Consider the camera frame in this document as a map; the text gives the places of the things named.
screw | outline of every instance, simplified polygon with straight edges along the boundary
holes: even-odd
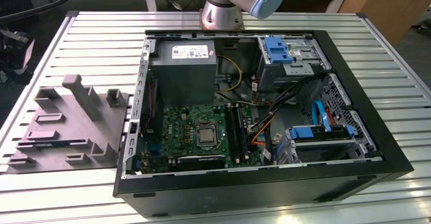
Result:
[[[247,94],[241,94],[241,99],[243,100],[248,100],[248,95]]]

cpu socket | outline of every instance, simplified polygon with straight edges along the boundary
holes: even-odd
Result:
[[[217,145],[217,129],[215,124],[200,123],[196,125],[196,146],[204,150],[212,149]]]

floor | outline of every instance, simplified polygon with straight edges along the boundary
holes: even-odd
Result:
[[[187,7],[189,0],[177,2],[183,7]],[[157,0],[157,7],[161,11],[173,11],[165,0]],[[147,6],[143,0],[71,0],[60,8],[40,14],[40,22],[29,24],[23,29],[36,38],[33,54],[28,64],[29,70],[35,70],[65,13],[71,10],[145,11]],[[187,10],[195,11],[193,4],[188,6]],[[431,87],[431,67],[428,65],[431,63],[431,36],[419,34],[415,29],[411,29],[395,49],[427,86]],[[0,85],[0,126],[8,117],[23,89],[24,86],[16,85],[13,82],[7,86]]]

desk leg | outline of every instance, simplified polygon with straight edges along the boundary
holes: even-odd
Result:
[[[145,0],[147,1],[147,8],[149,12],[157,11],[156,0]]]
[[[331,0],[326,13],[338,13],[344,0]]]

ram slot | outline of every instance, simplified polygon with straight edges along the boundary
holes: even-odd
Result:
[[[228,134],[228,141],[229,141],[229,153],[231,153],[231,160],[235,163],[240,162],[240,148],[239,148],[239,138],[240,136],[236,134],[236,126],[237,121],[235,120],[236,114],[233,107],[227,105],[224,107],[224,117],[227,123],[227,134]]]
[[[240,148],[240,154],[241,154],[241,159],[248,160],[248,150],[247,150],[247,138],[245,138],[245,128],[244,128],[244,121],[241,118],[241,110],[239,106],[235,106],[235,115],[236,115],[236,134],[240,136],[239,138],[239,148]]]

